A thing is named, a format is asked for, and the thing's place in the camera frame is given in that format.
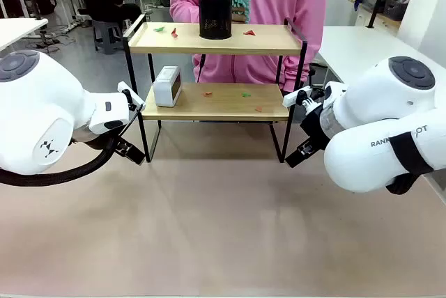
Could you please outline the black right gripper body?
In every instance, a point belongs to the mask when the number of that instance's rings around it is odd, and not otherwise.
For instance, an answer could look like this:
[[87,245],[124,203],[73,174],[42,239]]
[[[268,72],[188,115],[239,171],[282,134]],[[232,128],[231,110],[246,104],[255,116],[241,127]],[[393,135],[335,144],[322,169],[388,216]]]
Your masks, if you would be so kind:
[[330,141],[330,138],[325,134],[321,127],[320,116],[322,110],[323,106],[319,105],[311,112],[308,112],[300,124],[300,127],[309,136],[304,142],[304,147],[326,148]]

